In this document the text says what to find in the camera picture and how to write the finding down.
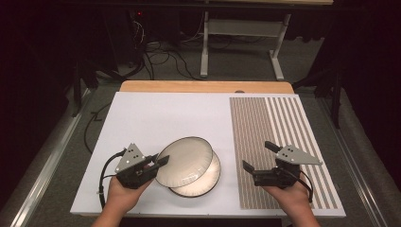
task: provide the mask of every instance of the black bracket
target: black bracket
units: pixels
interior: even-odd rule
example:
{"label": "black bracket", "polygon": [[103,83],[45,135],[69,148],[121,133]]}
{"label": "black bracket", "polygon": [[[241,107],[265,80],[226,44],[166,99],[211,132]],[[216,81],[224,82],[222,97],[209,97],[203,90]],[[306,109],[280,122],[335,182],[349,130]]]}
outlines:
{"label": "black bracket", "polygon": [[115,169],[116,177],[124,187],[137,189],[156,177],[161,166],[168,163],[169,156],[158,161],[158,154],[144,156],[135,144],[130,144]]}

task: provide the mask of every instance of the metal leg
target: metal leg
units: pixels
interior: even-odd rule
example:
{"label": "metal leg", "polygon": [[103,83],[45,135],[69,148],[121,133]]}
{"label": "metal leg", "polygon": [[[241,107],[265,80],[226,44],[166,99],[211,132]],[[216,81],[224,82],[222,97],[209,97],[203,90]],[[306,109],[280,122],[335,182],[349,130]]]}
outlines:
{"label": "metal leg", "polygon": [[271,64],[273,65],[274,74],[277,80],[284,80],[283,72],[281,71],[280,63],[278,62],[277,56],[280,51],[281,44],[283,43],[284,36],[286,35],[290,17],[291,14],[286,14],[286,17],[284,18],[283,21],[283,25],[281,26],[280,29],[280,34],[277,37],[276,47],[274,48],[274,50],[270,51],[270,60]]}
{"label": "metal leg", "polygon": [[203,23],[203,50],[201,52],[200,62],[200,77],[207,78],[207,69],[209,66],[209,53],[208,53],[208,38],[209,38],[209,12],[204,12]]}
{"label": "metal leg", "polygon": [[80,91],[80,75],[79,75],[79,63],[77,62],[74,67],[74,111],[73,117],[76,117],[79,113],[80,107],[82,106],[81,91]]}

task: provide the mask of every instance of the plate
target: plate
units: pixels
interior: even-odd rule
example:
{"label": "plate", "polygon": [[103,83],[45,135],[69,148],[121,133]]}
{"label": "plate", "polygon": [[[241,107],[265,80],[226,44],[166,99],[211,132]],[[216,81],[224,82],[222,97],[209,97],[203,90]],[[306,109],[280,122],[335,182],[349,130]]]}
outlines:
{"label": "plate", "polygon": [[159,169],[156,181],[166,187],[193,183],[209,168],[213,159],[210,144],[199,137],[185,137],[168,145],[157,160],[169,155],[168,163]]}
{"label": "plate", "polygon": [[181,187],[170,187],[170,190],[179,196],[195,198],[202,196],[212,190],[218,183],[220,177],[220,160],[213,152],[212,163],[206,172],[193,183]]}

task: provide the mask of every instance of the white tabletop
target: white tabletop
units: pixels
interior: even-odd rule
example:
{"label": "white tabletop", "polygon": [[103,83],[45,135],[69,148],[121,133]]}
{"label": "white tabletop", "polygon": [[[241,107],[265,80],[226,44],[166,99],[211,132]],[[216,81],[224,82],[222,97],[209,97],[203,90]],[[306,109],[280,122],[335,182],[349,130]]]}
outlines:
{"label": "white tabletop", "polygon": [[[130,143],[135,143],[144,155],[153,155],[177,139],[198,136],[211,144],[220,159],[221,174],[216,187],[206,195],[189,199],[177,196],[154,181],[129,215],[186,218],[284,216],[279,208],[243,209],[240,206],[229,102],[233,96],[294,97],[299,100],[297,95],[274,94],[116,93],[71,213],[98,215],[101,212],[96,193],[101,169],[112,155]],[[114,174],[118,161],[109,164],[106,175]],[[336,207],[316,208],[313,212],[320,217],[344,217],[343,207],[325,165],[323,170],[323,178],[329,185],[330,197]],[[107,195],[107,179],[104,186]]]}

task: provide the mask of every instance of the table leg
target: table leg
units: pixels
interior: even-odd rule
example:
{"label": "table leg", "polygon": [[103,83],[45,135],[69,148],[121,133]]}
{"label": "table leg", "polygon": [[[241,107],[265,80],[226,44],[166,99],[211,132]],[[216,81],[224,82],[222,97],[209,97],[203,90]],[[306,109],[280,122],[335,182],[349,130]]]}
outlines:
{"label": "table leg", "polygon": [[284,36],[286,35],[290,17],[291,17],[291,14],[286,14],[284,21],[283,21],[283,25],[281,26],[281,29],[280,29],[280,33],[277,37],[276,46],[275,46],[274,50],[270,51],[270,60],[271,60],[271,64],[273,65],[274,74],[275,74],[277,80],[284,80],[283,72],[281,71],[280,63],[277,59],[277,56],[280,51],[281,45],[283,43]]}
{"label": "table leg", "polygon": [[208,53],[208,38],[209,38],[209,12],[204,12],[203,23],[203,50],[201,52],[200,62],[200,77],[207,78],[207,69],[209,66],[209,53]]}

